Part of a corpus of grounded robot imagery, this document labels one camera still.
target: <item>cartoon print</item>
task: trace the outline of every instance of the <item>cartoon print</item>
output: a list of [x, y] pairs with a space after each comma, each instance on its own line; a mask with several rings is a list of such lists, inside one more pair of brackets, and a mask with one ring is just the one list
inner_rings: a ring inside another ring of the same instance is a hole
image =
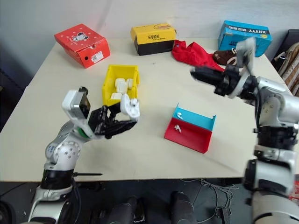
[[74, 41], [82, 41], [82, 40], [86, 40], [86, 39], [88, 39], [88, 38], [89, 38], [89, 36], [86, 36], [85, 33], [80, 32], [80, 33], [77, 34], [77, 36], [74, 36], [74, 37], [73, 37], [73, 40], [74, 40]]

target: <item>red and blue box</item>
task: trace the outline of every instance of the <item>red and blue box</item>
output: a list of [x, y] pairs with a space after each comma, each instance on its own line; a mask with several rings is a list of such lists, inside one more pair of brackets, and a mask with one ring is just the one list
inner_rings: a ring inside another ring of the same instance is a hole
[[[205, 153], [211, 142], [215, 120], [216, 115], [213, 118], [208, 118], [184, 110], [177, 105], [164, 138]], [[176, 125], [180, 127], [180, 131], [175, 128]]]

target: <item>white block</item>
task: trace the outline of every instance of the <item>white block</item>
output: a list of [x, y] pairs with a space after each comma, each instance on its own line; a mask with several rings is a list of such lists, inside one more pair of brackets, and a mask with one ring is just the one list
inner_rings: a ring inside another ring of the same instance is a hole
[[128, 92], [128, 84], [126, 82], [118, 82], [116, 91], [121, 94], [126, 94]]
[[122, 94], [119, 92], [112, 93], [110, 99], [121, 99]]
[[118, 83], [120, 83], [120, 82], [126, 82], [126, 80], [124, 79], [124, 78], [117, 78], [116, 80], [115, 80], [115, 87], [117, 87], [117, 84]]
[[128, 78], [126, 82], [128, 84], [128, 88], [131, 89], [133, 87], [133, 79], [132, 78]]

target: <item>yellow box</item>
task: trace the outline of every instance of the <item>yellow box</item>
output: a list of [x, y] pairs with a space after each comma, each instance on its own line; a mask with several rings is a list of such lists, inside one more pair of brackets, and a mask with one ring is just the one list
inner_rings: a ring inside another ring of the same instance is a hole
[[128, 89], [128, 96], [130, 98], [137, 98], [138, 91], [137, 85], [139, 85], [139, 71], [137, 65], [122, 65], [122, 64], [110, 64], [106, 74], [106, 78], [102, 87], [103, 104], [110, 106], [120, 102], [119, 99], [110, 99], [112, 93], [116, 92], [115, 80], [117, 78], [133, 79], [133, 86]]
[[168, 23], [133, 27], [131, 37], [139, 55], [150, 55], [171, 51], [176, 30]]

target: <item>blue box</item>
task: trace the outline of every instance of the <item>blue box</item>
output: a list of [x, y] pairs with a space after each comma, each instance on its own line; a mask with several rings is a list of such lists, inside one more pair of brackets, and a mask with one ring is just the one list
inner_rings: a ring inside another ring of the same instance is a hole
[[235, 48], [239, 41], [256, 38], [256, 57], [265, 53], [272, 42], [268, 27], [225, 20], [218, 39], [218, 50]]

